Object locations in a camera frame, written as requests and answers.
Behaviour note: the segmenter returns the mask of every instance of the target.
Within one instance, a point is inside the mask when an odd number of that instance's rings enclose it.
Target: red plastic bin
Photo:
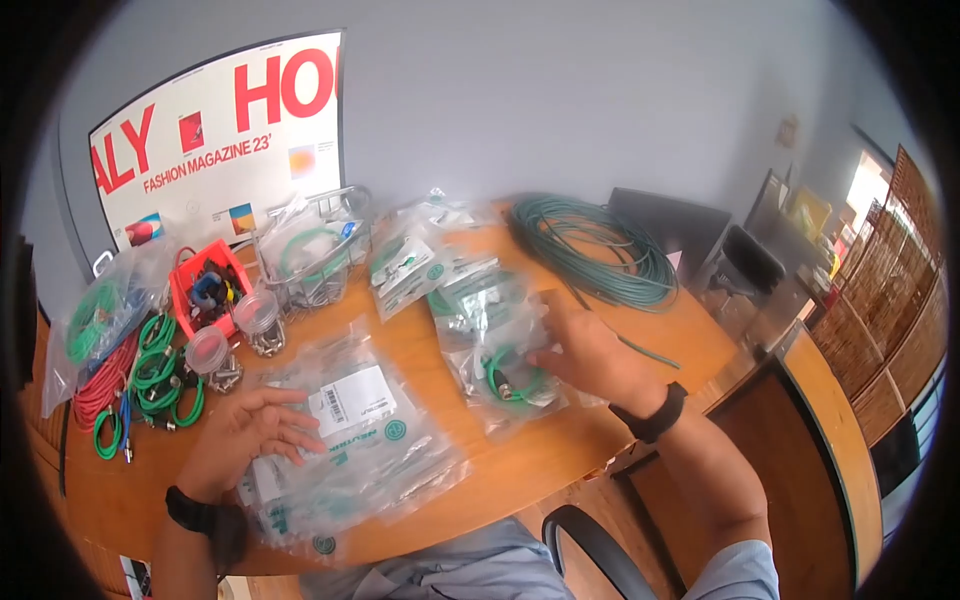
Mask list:
[[[196,333],[196,331],[193,330],[190,319],[190,290],[193,288],[195,278],[200,277],[204,273],[204,263],[208,258],[212,259],[213,262],[221,267],[226,267],[227,264],[232,265],[233,270],[236,271],[237,278],[240,279],[240,288],[243,290],[243,293],[246,295],[253,291],[253,286],[250,285],[250,279],[247,277],[247,271],[243,268],[243,264],[237,260],[236,255],[233,254],[227,242],[223,239],[218,239],[203,250],[181,262],[176,269],[170,272],[170,295],[173,297],[174,314],[177,316],[177,323],[180,324],[180,328],[186,333],[187,339],[190,340],[193,339]],[[233,318],[229,313],[217,319],[214,324],[223,331],[227,337],[230,337],[236,331]]]

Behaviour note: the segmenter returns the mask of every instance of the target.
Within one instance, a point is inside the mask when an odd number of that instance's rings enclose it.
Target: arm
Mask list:
[[[562,353],[540,351],[529,360],[578,390],[600,396],[641,419],[657,412],[666,385],[647,359],[624,346],[600,318],[547,300],[545,323]],[[770,542],[767,499],[756,472],[719,427],[684,408],[657,441],[667,470],[713,540],[713,554],[741,540]]]
[[[294,429],[316,429],[320,423],[283,406],[305,400],[302,392],[275,388],[222,399],[206,418],[204,430],[177,477],[177,487],[197,502],[217,504],[257,456],[278,454],[299,466],[303,459],[297,446],[323,452],[323,444]],[[159,600],[217,597],[210,540],[204,534],[183,529],[169,516],[163,519],[156,538],[152,575],[154,598]]]

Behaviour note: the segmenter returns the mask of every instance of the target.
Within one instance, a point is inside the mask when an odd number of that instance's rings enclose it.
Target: black monitor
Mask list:
[[[682,252],[677,279],[684,286],[707,261],[731,218],[726,210],[623,187],[613,189],[608,208],[643,228],[665,253]]]

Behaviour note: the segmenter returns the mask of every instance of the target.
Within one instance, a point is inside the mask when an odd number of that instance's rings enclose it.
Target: jar lid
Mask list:
[[[233,320],[247,334],[263,333],[270,328],[280,314],[276,295],[266,288],[259,288],[243,297],[233,309]]]
[[[216,371],[230,352],[227,336],[216,325],[208,325],[194,334],[183,357],[190,369],[207,374]]]

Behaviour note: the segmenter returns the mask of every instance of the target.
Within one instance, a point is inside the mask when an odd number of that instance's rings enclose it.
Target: person's right hand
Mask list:
[[[666,385],[647,359],[628,348],[595,313],[570,306],[558,294],[544,295],[543,323],[563,353],[540,350],[527,360],[581,392],[600,396],[647,419],[666,400]]]
[[[206,416],[204,429],[177,477],[187,497],[215,504],[223,492],[243,477],[247,465],[265,454],[277,454],[302,465],[298,447],[324,452],[324,445],[302,430],[316,430],[320,422],[285,404],[306,401],[297,390],[260,388],[220,400]]]

